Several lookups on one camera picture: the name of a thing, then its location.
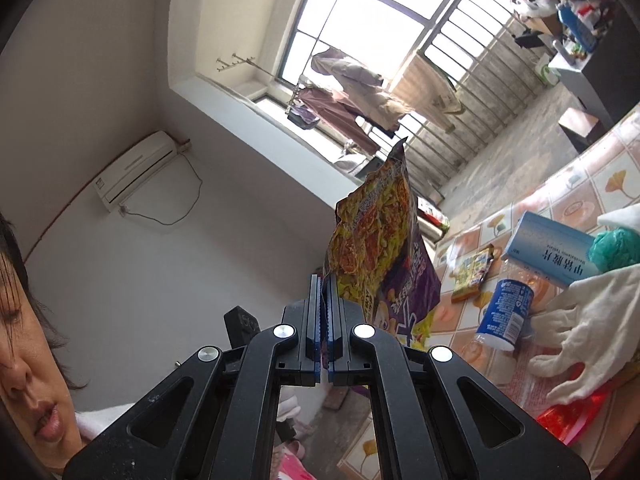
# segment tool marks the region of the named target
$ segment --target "snack bag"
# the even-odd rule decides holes
[[[368,323],[423,349],[420,341],[428,338],[433,317],[428,315],[440,301],[440,280],[418,229],[402,143],[338,202],[335,215],[324,271],[336,274],[338,294],[360,304]]]
[[[482,251],[469,256],[454,271],[456,283],[453,286],[451,302],[464,301],[480,295],[480,286],[494,260],[494,246],[489,244]]]

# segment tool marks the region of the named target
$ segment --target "cardboard box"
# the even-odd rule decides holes
[[[538,30],[543,34],[548,34],[556,38],[559,38],[562,34],[562,23],[560,23],[556,14],[547,16],[546,18],[528,18],[524,23],[532,30]]]

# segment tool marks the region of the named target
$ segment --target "medicine box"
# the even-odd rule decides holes
[[[600,271],[587,258],[594,238],[569,226],[527,211],[500,257],[567,288]]]

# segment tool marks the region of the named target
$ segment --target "floral tablecloth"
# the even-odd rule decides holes
[[[535,192],[496,212],[481,224],[441,241],[436,247],[434,266],[442,280],[440,304],[434,311],[434,323],[426,348],[450,346],[462,353],[471,341],[484,314],[497,281],[504,275],[506,264],[499,259],[512,229],[525,211],[533,211],[581,231],[595,235],[604,230],[596,224],[599,215],[640,202],[640,104],[620,121],[605,137],[590,147],[570,165],[558,171]],[[457,264],[487,244],[495,247],[496,259],[478,298],[464,303],[451,303]],[[522,272],[524,281],[535,296],[532,315],[544,311],[548,301],[560,290],[549,282]],[[500,386],[508,396],[532,416],[546,408],[549,384],[526,380],[522,366],[529,356],[539,353],[534,343],[516,348],[518,367],[513,379]],[[474,366],[487,378],[500,383],[502,357],[482,351],[472,357]],[[593,424],[572,447],[589,465],[592,474],[599,473],[620,450],[635,426],[640,423],[640,376],[617,389]]]

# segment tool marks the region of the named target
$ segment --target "white cloth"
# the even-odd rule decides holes
[[[446,132],[454,129],[446,114],[459,114],[464,110],[447,76],[419,52],[415,52],[400,71],[390,91]]]
[[[133,404],[113,406],[95,412],[76,412],[76,424],[80,435],[86,440],[93,440],[113,424]]]
[[[536,342],[561,348],[558,355],[539,355],[529,371],[553,377],[571,365],[584,363],[584,372],[551,390],[551,404],[584,399],[631,361],[640,340],[640,264],[610,270],[573,282],[531,319]]]
[[[295,389],[293,386],[281,387],[277,421],[282,422],[300,413],[301,408],[298,405],[298,398],[294,393]],[[76,412],[76,424],[78,425],[80,435],[85,440],[92,441],[120,418],[131,406],[133,406],[133,404],[123,404],[95,412]]]
[[[598,225],[613,228],[624,227],[640,235],[640,204],[604,213],[604,215],[598,216]]]
[[[294,395],[295,389],[293,386],[282,386],[280,388],[280,399],[278,403],[278,414],[276,420],[278,422],[284,422],[288,418],[294,418],[300,413],[300,406],[298,406],[298,398]]]
[[[311,69],[332,75],[362,115],[385,130],[396,131],[398,121],[414,109],[382,88],[382,76],[336,48],[315,54]]]

